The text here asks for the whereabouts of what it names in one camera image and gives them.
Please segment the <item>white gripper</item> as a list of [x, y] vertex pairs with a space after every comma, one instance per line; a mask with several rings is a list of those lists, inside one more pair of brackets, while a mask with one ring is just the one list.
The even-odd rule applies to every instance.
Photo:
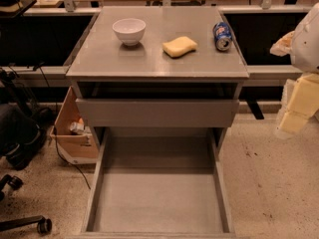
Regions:
[[296, 81], [288, 80], [282, 96], [284, 110], [276, 119], [275, 135], [288, 139], [296, 135], [319, 111], [319, 75], [303, 74]]

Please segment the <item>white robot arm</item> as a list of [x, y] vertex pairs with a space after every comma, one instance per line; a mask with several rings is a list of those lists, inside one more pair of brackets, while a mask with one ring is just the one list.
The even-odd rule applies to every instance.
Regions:
[[297, 80], [286, 81], [282, 93], [275, 134], [287, 139], [319, 111], [319, 3], [294, 31], [272, 45], [270, 53], [280, 57], [289, 55], [292, 66], [302, 71]]

